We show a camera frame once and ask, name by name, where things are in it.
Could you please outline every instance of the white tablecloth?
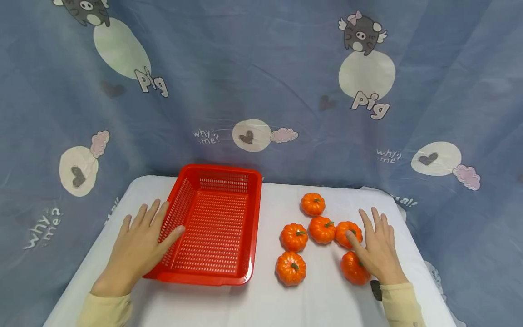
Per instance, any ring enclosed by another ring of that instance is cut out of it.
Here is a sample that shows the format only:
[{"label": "white tablecloth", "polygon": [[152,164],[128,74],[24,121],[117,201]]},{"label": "white tablecloth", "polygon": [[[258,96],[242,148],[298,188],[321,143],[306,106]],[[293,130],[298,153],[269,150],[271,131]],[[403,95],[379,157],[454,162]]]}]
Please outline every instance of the white tablecloth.
[{"label": "white tablecloth", "polygon": [[[123,218],[134,215],[142,203],[162,201],[174,177],[144,176],[131,183],[110,220],[85,257],[56,304],[44,327],[74,326],[85,295],[104,269]],[[455,327],[393,199],[371,190],[263,184],[254,274],[239,287],[164,284],[142,279],[132,291],[134,312],[130,326],[388,326],[383,307],[370,285],[353,286],[344,279],[339,261],[346,250],[334,242],[318,246],[309,241],[300,253],[307,277],[296,288],[282,287],[275,264],[283,253],[279,233],[296,222],[308,227],[299,203],[305,193],[320,193],[326,202],[324,216],[336,223],[350,220],[363,230],[358,214],[372,206],[386,213],[396,233],[396,249],[407,278],[414,284],[428,327]]]}]

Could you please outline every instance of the hand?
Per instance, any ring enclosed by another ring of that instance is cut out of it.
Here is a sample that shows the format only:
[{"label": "hand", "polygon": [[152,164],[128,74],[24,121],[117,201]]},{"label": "hand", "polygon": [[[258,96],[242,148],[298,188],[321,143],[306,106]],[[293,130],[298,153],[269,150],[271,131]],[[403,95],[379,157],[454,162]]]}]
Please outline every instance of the hand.
[{"label": "hand", "polygon": [[169,203],[164,202],[156,213],[159,205],[160,200],[157,199],[147,211],[147,205],[143,204],[130,227],[131,215],[124,218],[107,267],[93,285],[91,294],[99,297],[129,294],[138,280],[160,262],[165,252],[183,234],[185,227],[178,226],[158,244]]},{"label": "hand", "polygon": [[359,213],[365,226],[367,248],[361,246],[351,231],[347,231],[345,236],[365,268],[376,276],[382,285],[408,283],[408,279],[401,269],[400,260],[397,258],[394,228],[389,226],[387,216],[382,214],[380,217],[376,208],[372,207],[374,226],[376,226],[376,230],[374,230],[367,213],[363,209],[360,209]]}]

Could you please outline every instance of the small pumpkin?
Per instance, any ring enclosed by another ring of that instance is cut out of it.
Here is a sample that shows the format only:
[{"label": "small pumpkin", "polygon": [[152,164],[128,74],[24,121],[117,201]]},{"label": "small pumpkin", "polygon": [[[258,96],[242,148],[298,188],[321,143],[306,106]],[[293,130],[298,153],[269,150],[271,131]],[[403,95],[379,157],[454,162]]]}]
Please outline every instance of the small pumpkin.
[{"label": "small pumpkin", "polygon": [[318,193],[308,193],[301,199],[301,210],[309,216],[319,216],[325,210],[325,200]]},{"label": "small pumpkin", "polygon": [[285,286],[296,286],[306,276],[307,264],[296,252],[284,252],[276,263],[276,274]]},{"label": "small pumpkin", "polygon": [[349,240],[345,236],[345,232],[348,230],[350,230],[352,233],[354,233],[354,235],[356,236],[356,238],[358,239],[358,241],[360,243],[363,241],[363,235],[361,234],[361,229],[358,227],[358,225],[356,225],[353,222],[342,221],[341,223],[338,224],[338,226],[336,227],[336,241],[341,246],[346,247],[347,249],[350,250],[353,248],[353,246],[350,245]]},{"label": "small pumpkin", "polygon": [[309,234],[316,243],[331,243],[336,234],[334,221],[322,216],[312,218],[311,223],[309,224]]},{"label": "small pumpkin", "polygon": [[340,264],[343,275],[354,285],[362,286],[370,281],[370,273],[365,269],[356,253],[352,251],[346,253]]},{"label": "small pumpkin", "polygon": [[281,244],[286,251],[299,252],[305,248],[309,236],[307,230],[300,224],[285,225],[280,234]]}]

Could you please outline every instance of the finger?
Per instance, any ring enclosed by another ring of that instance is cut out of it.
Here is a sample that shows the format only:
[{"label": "finger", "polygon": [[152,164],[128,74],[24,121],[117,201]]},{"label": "finger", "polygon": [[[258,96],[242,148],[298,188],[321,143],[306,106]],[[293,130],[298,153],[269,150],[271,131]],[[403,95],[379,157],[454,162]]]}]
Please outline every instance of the finger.
[{"label": "finger", "polygon": [[154,216],[153,224],[152,226],[160,232],[160,229],[162,228],[163,221],[165,219],[165,215],[167,214],[167,210],[169,209],[169,202],[165,201],[162,206],[160,207],[160,210],[158,210],[158,213]]},{"label": "finger", "polygon": [[119,239],[123,235],[125,235],[129,231],[129,224],[131,223],[131,215],[127,215],[123,219],[122,226],[120,227],[120,232],[118,233],[118,237],[116,239]]},{"label": "finger", "polygon": [[396,244],[394,243],[394,228],[392,226],[389,226],[390,232],[389,232],[389,244],[391,249],[396,252]]},{"label": "finger", "polygon": [[385,232],[385,235],[389,235],[389,220],[384,213],[381,214],[381,223],[383,224],[383,231]]},{"label": "finger", "polygon": [[160,199],[156,199],[153,202],[153,205],[151,208],[147,211],[145,216],[143,217],[143,221],[141,225],[145,227],[149,227],[151,225],[151,221],[153,221],[154,215],[158,211],[158,207],[160,206]]},{"label": "finger", "polygon": [[162,254],[165,254],[171,245],[178,240],[178,238],[185,232],[185,226],[180,225],[176,227],[170,234],[167,236],[162,243],[159,244]]},{"label": "finger", "polygon": [[375,207],[372,207],[372,217],[374,218],[374,229],[375,233],[383,233],[383,222],[381,221],[380,214]]},{"label": "finger", "polygon": [[365,228],[365,237],[369,237],[369,235],[374,235],[374,228],[372,227],[372,222],[370,222],[369,216],[367,216],[365,210],[359,209],[359,213],[361,219],[363,220],[363,226]]},{"label": "finger", "polygon": [[138,213],[136,214],[136,217],[134,217],[130,230],[134,230],[134,229],[138,228],[138,226],[140,226],[140,224],[142,223],[142,220],[143,220],[143,216],[145,215],[146,211],[147,211],[147,205],[142,204],[142,206],[140,207],[140,210],[138,210]]},{"label": "finger", "polygon": [[360,242],[351,231],[345,232],[345,237],[349,240],[350,245],[353,246],[354,252],[362,260],[362,258],[367,258],[367,249],[361,246]]}]

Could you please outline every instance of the plastic basket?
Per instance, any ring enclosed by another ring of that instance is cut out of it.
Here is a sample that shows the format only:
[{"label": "plastic basket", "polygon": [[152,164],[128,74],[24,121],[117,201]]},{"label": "plastic basket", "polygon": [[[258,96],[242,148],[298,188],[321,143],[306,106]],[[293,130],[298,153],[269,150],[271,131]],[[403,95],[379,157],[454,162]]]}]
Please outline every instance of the plastic basket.
[{"label": "plastic basket", "polygon": [[183,167],[158,242],[179,225],[186,231],[144,278],[209,286],[246,283],[254,267],[261,185],[254,170]]}]

